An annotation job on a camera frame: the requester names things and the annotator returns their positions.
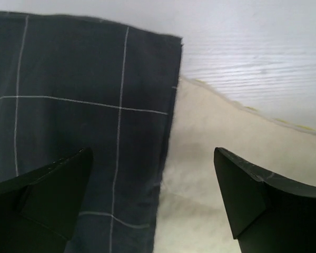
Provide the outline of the dark plaid pillowcase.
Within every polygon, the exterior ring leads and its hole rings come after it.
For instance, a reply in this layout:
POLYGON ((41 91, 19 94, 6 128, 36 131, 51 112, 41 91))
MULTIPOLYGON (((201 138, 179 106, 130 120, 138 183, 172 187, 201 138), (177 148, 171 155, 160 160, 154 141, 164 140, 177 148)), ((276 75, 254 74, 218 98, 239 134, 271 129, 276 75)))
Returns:
POLYGON ((82 148, 66 252, 152 252, 182 40, 92 17, 0 11, 0 182, 82 148))

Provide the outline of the cream pillow with yellow edge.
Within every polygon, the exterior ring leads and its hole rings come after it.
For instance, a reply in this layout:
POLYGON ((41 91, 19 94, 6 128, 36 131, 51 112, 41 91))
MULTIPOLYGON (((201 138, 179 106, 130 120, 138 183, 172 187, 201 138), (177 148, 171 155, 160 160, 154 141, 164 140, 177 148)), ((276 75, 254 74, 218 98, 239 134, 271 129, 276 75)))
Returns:
POLYGON ((215 175, 214 149, 316 186, 316 133, 181 78, 160 193, 155 252, 239 252, 215 175))

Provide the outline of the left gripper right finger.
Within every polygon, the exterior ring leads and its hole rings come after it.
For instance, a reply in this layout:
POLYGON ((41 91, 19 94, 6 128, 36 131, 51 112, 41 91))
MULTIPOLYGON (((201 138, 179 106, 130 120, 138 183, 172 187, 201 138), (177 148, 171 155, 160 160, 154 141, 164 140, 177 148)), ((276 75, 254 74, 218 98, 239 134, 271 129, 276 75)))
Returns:
POLYGON ((215 148, 214 167, 241 252, 316 252, 316 187, 215 148))

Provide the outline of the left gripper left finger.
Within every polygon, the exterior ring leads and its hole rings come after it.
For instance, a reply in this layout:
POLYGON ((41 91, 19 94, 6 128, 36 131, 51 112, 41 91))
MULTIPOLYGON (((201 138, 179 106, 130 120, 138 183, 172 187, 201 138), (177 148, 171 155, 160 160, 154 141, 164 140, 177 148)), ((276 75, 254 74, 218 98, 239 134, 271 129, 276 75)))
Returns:
POLYGON ((0 182, 0 252, 64 252, 92 171, 85 148, 0 182))

